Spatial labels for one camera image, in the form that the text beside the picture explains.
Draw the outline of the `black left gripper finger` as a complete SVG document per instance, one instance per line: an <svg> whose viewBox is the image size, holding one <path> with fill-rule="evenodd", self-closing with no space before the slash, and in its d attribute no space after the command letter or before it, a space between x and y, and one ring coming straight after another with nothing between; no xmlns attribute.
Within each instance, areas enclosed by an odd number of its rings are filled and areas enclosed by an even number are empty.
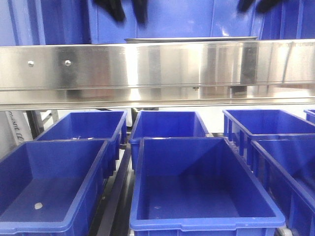
<svg viewBox="0 0 315 236"><path fill-rule="evenodd" d="M138 24L146 24L148 0L133 0L133 11Z"/></svg>
<svg viewBox="0 0 315 236"><path fill-rule="evenodd" d="M120 0L94 0L94 3L104 9L115 22L125 21L125 12Z"/></svg>

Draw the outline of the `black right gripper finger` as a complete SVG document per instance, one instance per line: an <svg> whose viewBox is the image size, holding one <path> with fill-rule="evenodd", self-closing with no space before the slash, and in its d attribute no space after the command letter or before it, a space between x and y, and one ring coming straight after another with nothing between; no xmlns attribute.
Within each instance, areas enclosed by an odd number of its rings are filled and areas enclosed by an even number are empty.
<svg viewBox="0 0 315 236"><path fill-rule="evenodd" d="M257 13L267 13L277 5L281 4L284 0L260 0L256 6Z"/></svg>
<svg viewBox="0 0 315 236"><path fill-rule="evenodd" d="M239 0L237 5L238 12L247 12L254 0Z"/></svg>

